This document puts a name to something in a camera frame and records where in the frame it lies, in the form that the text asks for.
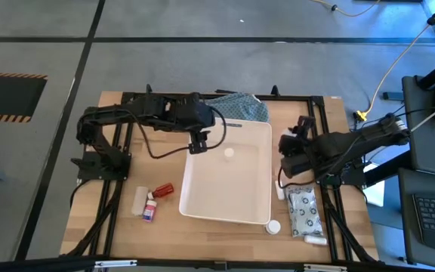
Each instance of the wooden platform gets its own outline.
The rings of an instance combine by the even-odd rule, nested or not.
[[[119,104],[122,92],[105,91],[100,97],[99,106]],[[273,181],[279,170],[280,155],[277,150],[282,132],[296,124],[299,116],[307,115],[307,104],[294,101],[265,101],[270,111],[270,124],[273,129]],[[347,132],[347,120],[343,101],[337,97],[325,98],[325,111],[330,131]],[[125,135],[122,129],[121,140]],[[104,134],[111,141],[114,126],[104,128]],[[146,128],[150,144],[155,154],[187,145],[188,134],[155,132]],[[276,197],[273,184],[271,218],[281,223],[281,231],[274,236],[266,233],[259,225],[234,224],[219,221],[206,221],[183,216],[178,211],[180,187],[184,173],[186,153],[176,153],[164,159],[151,159],[147,154],[143,138],[134,127],[130,151],[133,155],[131,171],[124,183],[116,229],[113,237],[111,256],[119,258],[162,258],[187,260],[226,260],[226,261],[313,261],[330,262],[328,246],[313,246],[300,238],[292,238],[288,206]],[[311,172],[293,178],[294,182],[305,182],[313,178]],[[171,182],[175,192],[158,199],[153,223],[146,223],[131,214],[137,186],[151,190]],[[61,253],[73,249],[94,223],[102,181],[91,181],[76,194],[71,209]],[[319,213],[325,232],[322,200],[319,188],[315,188]],[[342,198],[347,217],[347,225],[367,252],[378,258],[372,226],[362,194],[354,187],[342,187]],[[103,251],[104,226],[97,252]],[[339,256],[343,258],[340,232],[335,227]]]

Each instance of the black cable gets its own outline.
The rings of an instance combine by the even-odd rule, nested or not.
[[[347,148],[347,150],[346,150],[343,154],[340,155],[340,157],[335,161],[335,163],[334,163],[332,166],[330,166],[330,167],[327,169],[327,171],[326,171],[325,173],[321,174],[318,178],[315,178],[315,179],[313,179],[313,180],[311,180],[311,181],[304,182],[304,183],[301,183],[301,184],[297,184],[297,183],[291,182],[291,183],[288,183],[288,184],[286,184],[285,186],[283,186],[283,185],[281,184],[281,172],[282,172],[283,168],[280,167],[280,168],[279,168],[279,171],[278,171],[278,186],[279,186],[281,189],[285,189],[285,188],[287,188],[288,186],[291,186],[291,185],[303,186],[303,185],[312,184],[312,183],[314,183],[315,181],[321,180],[321,179],[324,178],[326,175],[328,175],[328,174],[330,173],[330,171],[331,171],[335,166],[337,166],[337,164],[338,164],[342,159],[344,159],[344,157],[345,157],[345,156],[346,156],[346,155],[347,155],[347,154],[352,150],[353,145],[355,145],[355,143],[356,143],[360,138],[361,138],[361,136],[358,136],[357,138],[355,138],[355,140],[353,140],[352,144],[350,144],[350,146]]]
[[[355,185],[354,187],[363,195],[363,197],[365,197],[366,203],[368,203],[369,200],[367,199],[367,195],[363,192],[363,190],[359,187],[359,185]]]
[[[419,109],[419,110],[411,110],[411,111],[408,111],[406,113],[399,114],[397,117],[409,115],[411,113],[417,113],[417,112],[424,111],[424,110],[435,110],[435,107],[424,108],[424,109]]]
[[[77,187],[75,187],[75,189],[73,189],[72,196],[69,198],[69,207],[70,208],[72,208],[73,198],[75,197],[76,191],[79,190],[81,186],[85,185],[89,181],[90,180],[82,180],[82,182],[80,182],[80,184]]]
[[[213,106],[209,106],[209,107],[219,115],[221,120],[223,120],[223,137],[221,138],[221,140],[217,144],[215,144],[212,147],[208,147],[208,149],[210,150],[210,149],[214,149],[216,147],[219,147],[224,142],[224,139],[226,138],[226,133],[227,133],[227,124],[226,124],[226,119],[224,119],[223,114],[218,109],[216,109]]]
[[[394,111],[392,114],[396,114],[399,110],[401,110],[403,107],[405,107],[406,105],[402,105],[399,109],[397,109],[396,111]],[[372,120],[372,121],[368,121],[368,122],[364,122],[363,124],[362,124],[362,126],[360,127],[360,129],[362,129],[365,125],[367,125],[367,124],[369,124],[369,123],[371,123],[371,122],[377,122],[378,120],[380,120],[380,119],[382,119],[383,117],[381,117],[381,118],[379,118],[379,119],[375,119],[375,120]]]
[[[212,147],[208,147],[208,150],[211,150],[211,149],[214,149],[214,148],[216,148],[216,147],[219,147],[219,146],[224,142],[224,139],[226,138],[226,133],[227,133],[227,125],[226,125],[226,120],[225,120],[223,114],[222,114],[219,110],[217,110],[215,107],[212,107],[212,106],[209,106],[209,107],[210,107],[213,111],[215,111],[215,112],[219,115],[219,117],[222,119],[222,121],[223,121],[223,137],[221,138],[221,140],[220,140],[217,144],[215,144],[215,145],[212,146]],[[139,127],[139,129],[140,129],[140,132],[142,133],[143,140],[145,141],[145,144],[146,144],[146,146],[147,146],[147,152],[149,153],[149,156],[150,156],[151,158],[153,158],[153,159],[161,159],[161,158],[164,158],[164,157],[166,157],[166,156],[172,155],[172,154],[174,154],[174,153],[177,153],[177,152],[180,152],[180,151],[184,151],[184,150],[188,150],[188,149],[189,149],[189,147],[181,147],[181,148],[177,148],[176,150],[172,150],[172,151],[169,151],[169,152],[167,152],[167,153],[164,153],[164,154],[162,154],[162,155],[158,155],[158,156],[154,155],[154,154],[152,153],[152,150],[150,149],[149,138],[147,137],[147,134],[145,133],[145,131],[144,131],[142,125],[138,122],[138,118],[137,118],[137,117],[136,117],[136,116],[135,116],[131,111],[129,111],[129,110],[121,110],[121,111],[128,113],[130,116],[132,116],[132,118],[134,119],[134,121],[137,123],[137,125],[138,125],[138,127]]]
[[[330,190],[330,191],[338,191],[338,190],[340,190],[340,187],[341,187],[341,183],[336,187],[336,188],[327,188],[327,190]]]

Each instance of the white bottle cap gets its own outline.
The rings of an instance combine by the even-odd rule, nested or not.
[[[279,187],[278,181],[275,181],[276,194],[278,195],[279,200],[285,200],[285,192],[282,188]]]
[[[234,149],[233,148],[227,148],[227,149],[225,149],[224,150],[224,155],[227,158],[230,158],[230,157],[234,156]]]
[[[147,205],[151,205],[151,206],[157,207],[157,202],[155,202],[153,200],[147,200]]]
[[[326,238],[325,237],[305,235],[305,242],[310,243],[310,244],[314,244],[314,245],[326,246]]]
[[[272,220],[269,221],[264,228],[269,234],[274,235],[277,234],[279,230],[281,230],[281,224],[276,220]]]

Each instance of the blue cloth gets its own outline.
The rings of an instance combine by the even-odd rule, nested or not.
[[[252,94],[235,93],[207,100],[209,106],[219,110],[224,118],[269,122],[270,114],[265,103]]]

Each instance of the white tray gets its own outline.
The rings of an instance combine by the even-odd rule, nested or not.
[[[271,125],[226,119],[226,140],[205,153],[187,153],[179,212],[246,224],[266,224],[271,213]],[[222,120],[209,129],[208,146],[222,137]],[[232,148],[234,155],[224,155]]]

